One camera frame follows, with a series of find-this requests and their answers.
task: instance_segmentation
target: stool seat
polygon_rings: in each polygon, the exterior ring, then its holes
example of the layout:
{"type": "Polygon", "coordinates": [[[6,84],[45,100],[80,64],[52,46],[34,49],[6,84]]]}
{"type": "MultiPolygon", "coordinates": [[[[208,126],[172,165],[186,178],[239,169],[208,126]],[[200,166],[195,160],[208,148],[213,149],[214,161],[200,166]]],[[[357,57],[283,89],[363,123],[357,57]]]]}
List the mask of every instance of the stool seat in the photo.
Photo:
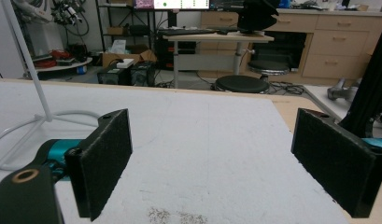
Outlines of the stool seat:
{"type": "Polygon", "coordinates": [[[263,93],[269,90],[269,84],[256,77],[232,75],[218,78],[216,89],[219,91],[263,93]]]}
{"type": "Polygon", "coordinates": [[[276,63],[263,60],[249,62],[248,68],[251,72],[261,74],[262,76],[283,76],[290,71],[285,63],[276,63]]]}

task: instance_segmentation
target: gray floor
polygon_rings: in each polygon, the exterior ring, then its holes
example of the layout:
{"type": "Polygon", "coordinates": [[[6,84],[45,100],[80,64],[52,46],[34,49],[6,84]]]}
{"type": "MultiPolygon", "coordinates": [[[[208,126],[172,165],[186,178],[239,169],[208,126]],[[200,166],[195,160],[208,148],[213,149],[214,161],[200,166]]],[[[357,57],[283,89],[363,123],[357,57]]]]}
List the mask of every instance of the gray floor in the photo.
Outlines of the gray floor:
{"type": "MultiPolygon", "coordinates": [[[[97,73],[102,67],[88,66],[88,71],[84,75],[78,75],[76,70],[61,70],[48,73],[39,73],[41,80],[59,81],[59,82],[78,82],[98,84],[97,73]]],[[[174,88],[173,71],[157,70],[155,84],[160,88],[174,88]]],[[[211,91],[211,85],[215,78],[201,78],[197,72],[180,72],[178,76],[178,87],[183,90],[211,91]]],[[[301,85],[289,83],[271,83],[269,94],[292,95],[309,98],[301,85]]]]}

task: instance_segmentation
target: keyboard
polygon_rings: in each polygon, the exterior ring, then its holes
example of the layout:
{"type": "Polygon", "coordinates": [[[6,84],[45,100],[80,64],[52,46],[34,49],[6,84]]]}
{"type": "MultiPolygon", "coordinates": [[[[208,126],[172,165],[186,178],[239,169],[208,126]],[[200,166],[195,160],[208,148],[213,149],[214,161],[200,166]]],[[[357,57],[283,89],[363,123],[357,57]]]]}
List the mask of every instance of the keyboard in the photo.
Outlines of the keyboard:
{"type": "Polygon", "coordinates": [[[159,35],[207,35],[207,34],[214,34],[216,31],[214,30],[160,30],[159,35]]]}

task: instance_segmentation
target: drawer handle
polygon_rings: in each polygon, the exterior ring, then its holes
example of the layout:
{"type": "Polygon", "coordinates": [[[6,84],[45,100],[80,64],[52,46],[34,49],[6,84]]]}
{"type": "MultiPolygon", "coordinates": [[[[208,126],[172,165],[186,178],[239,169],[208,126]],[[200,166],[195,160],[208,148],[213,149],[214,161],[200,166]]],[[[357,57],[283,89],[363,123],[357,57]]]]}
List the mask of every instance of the drawer handle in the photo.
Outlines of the drawer handle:
{"type": "Polygon", "coordinates": [[[347,37],[345,37],[345,36],[334,36],[332,39],[337,40],[337,41],[345,41],[347,39],[347,37]]]}
{"type": "Polygon", "coordinates": [[[222,17],[219,17],[219,20],[220,21],[232,21],[233,19],[232,18],[222,18],[222,17]]]}
{"type": "Polygon", "coordinates": [[[290,20],[282,20],[282,19],[278,19],[277,21],[278,21],[278,22],[283,22],[283,23],[290,23],[290,20]]]}
{"type": "Polygon", "coordinates": [[[339,21],[338,25],[339,26],[350,26],[351,25],[351,21],[339,21]]]}
{"type": "Polygon", "coordinates": [[[325,64],[336,65],[336,64],[338,64],[338,61],[336,61],[336,60],[326,60],[326,61],[325,61],[325,64]]]}

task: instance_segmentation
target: white desk leg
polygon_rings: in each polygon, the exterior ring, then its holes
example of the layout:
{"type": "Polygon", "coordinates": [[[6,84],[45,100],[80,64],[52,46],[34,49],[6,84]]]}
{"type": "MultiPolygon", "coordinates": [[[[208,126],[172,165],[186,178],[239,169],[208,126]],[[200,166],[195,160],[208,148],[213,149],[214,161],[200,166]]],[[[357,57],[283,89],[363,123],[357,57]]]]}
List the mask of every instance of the white desk leg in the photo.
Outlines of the white desk leg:
{"type": "Polygon", "coordinates": [[[174,88],[178,89],[178,41],[174,41],[174,88]]]}
{"type": "Polygon", "coordinates": [[[234,54],[233,72],[235,75],[240,73],[240,61],[241,61],[241,42],[237,42],[236,53],[234,54]]]}

